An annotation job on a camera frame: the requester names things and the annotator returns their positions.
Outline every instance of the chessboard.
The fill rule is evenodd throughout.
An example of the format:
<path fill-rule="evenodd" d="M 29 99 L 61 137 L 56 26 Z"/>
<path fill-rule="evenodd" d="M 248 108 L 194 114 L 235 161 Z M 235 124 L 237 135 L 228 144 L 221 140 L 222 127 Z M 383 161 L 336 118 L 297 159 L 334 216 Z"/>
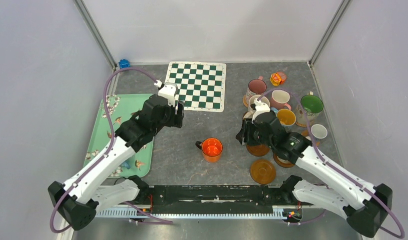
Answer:
<path fill-rule="evenodd" d="M 211 62 L 172 61 L 168 65 L 167 83 L 179 89 L 176 101 L 185 102 L 185 110 L 222 112 L 226 64 Z"/>

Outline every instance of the small toy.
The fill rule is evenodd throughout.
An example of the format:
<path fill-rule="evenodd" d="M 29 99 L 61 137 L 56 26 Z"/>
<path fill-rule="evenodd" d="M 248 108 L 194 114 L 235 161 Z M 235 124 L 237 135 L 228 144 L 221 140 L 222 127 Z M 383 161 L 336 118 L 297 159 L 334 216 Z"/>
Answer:
<path fill-rule="evenodd" d="M 135 160 L 135 167 L 137 167 L 137 169 L 140 171 L 140 166 L 145 165 L 143 162 Z"/>
<path fill-rule="evenodd" d="M 124 161 L 120 166 L 130 169 L 130 164 L 127 161 Z"/>
<path fill-rule="evenodd" d="M 281 84 L 284 84 L 286 81 L 286 74 L 284 72 L 278 71 L 276 73 L 272 73 L 270 77 L 270 82 L 273 84 L 273 86 L 279 86 Z"/>
<path fill-rule="evenodd" d="M 121 59 L 121 60 L 118 62 L 118 66 L 119 66 L 121 69 L 123 69 L 123 68 L 128 68 L 128 67 L 130 67 L 130 63 L 129 63 L 129 61 L 127 61 L 126 59 Z"/>

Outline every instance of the white wall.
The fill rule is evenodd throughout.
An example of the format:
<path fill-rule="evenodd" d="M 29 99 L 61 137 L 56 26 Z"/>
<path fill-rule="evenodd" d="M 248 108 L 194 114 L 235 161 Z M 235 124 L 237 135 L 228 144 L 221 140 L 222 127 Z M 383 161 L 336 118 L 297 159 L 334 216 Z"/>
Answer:
<path fill-rule="evenodd" d="M 392 188 L 408 239 L 408 0 L 397 3 L 352 1 L 315 73 L 345 167 Z"/>
<path fill-rule="evenodd" d="M 310 59 L 341 0 L 84 0 L 116 61 Z"/>
<path fill-rule="evenodd" d="M 81 168 L 110 73 L 71 0 L 0 0 L 0 240 L 55 238 L 47 188 Z"/>

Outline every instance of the orange glass cup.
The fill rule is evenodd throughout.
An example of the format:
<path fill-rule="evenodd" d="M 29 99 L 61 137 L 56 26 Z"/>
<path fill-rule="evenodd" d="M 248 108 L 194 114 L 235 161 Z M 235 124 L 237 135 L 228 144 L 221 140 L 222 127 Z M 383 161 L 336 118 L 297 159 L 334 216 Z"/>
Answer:
<path fill-rule="evenodd" d="M 207 138 L 203 142 L 196 141 L 196 147 L 202 152 L 202 156 L 209 163 L 215 163 L 221 157 L 221 152 L 223 151 L 223 145 L 220 140 L 216 138 Z"/>

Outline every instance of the white mug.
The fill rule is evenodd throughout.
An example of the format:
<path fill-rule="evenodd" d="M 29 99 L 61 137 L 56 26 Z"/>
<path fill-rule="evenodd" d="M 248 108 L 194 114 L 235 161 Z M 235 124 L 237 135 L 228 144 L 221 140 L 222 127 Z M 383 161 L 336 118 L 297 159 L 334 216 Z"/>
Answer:
<path fill-rule="evenodd" d="M 254 101 L 255 101 L 257 98 L 259 98 L 260 96 L 261 96 L 261 95 L 257 94 L 257 95 L 252 96 L 252 97 L 249 99 L 249 101 L 248 101 L 248 111 L 251 111 L 251 110 L 252 110 L 251 104 L 254 104 Z M 262 101 L 263 103 L 267 104 L 267 106 L 270 106 L 270 101 L 269 101 L 269 99 L 266 98 L 265 96 L 261 98 L 261 101 Z"/>
<path fill-rule="evenodd" d="M 321 140 L 327 136 L 327 129 L 321 124 L 314 124 L 311 126 L 311 134 L 313 134 L 316 139 Z"/>

